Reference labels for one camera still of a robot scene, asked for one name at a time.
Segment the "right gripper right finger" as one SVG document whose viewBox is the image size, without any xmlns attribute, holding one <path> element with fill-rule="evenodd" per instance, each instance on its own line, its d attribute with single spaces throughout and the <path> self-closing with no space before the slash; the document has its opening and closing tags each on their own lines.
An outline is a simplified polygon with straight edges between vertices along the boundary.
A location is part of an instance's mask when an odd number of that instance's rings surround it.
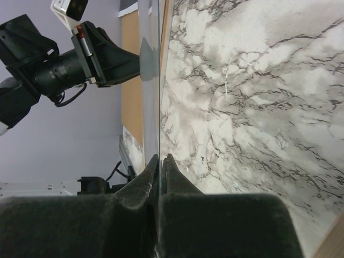
<svg viewBox="0 0 344 258">
<path fill-rule="evenodd" d="M 291 216 L 266 193 L 204 194 L 168 155 L 161 171 L 159 257 L 303 257 Z"/>
</svg>

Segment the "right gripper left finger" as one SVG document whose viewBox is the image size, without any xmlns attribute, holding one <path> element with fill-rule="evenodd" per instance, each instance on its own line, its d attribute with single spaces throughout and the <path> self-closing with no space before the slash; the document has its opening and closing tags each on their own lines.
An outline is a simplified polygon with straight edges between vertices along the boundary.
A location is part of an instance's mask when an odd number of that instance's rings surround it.
<svg viewBox="0 0 344 258">
<path fill-rule="evenodd" d="M 1 201 L 1 257 L 152 257 L 159 157 L 114 194 Z"/>
</svg>

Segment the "wooden picture frame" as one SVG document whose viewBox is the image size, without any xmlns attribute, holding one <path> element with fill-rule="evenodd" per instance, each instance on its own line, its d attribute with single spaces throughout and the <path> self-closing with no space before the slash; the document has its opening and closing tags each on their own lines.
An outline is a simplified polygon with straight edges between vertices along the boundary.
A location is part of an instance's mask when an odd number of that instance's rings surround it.
<svg viewBox="0 0 344 258">
<path fill-rule="evenodd" d="M 343 1 L 176 1 L 161 107 L 196 187 L 279 196 L 306 257 L 343 257 Z"/>
</svg>

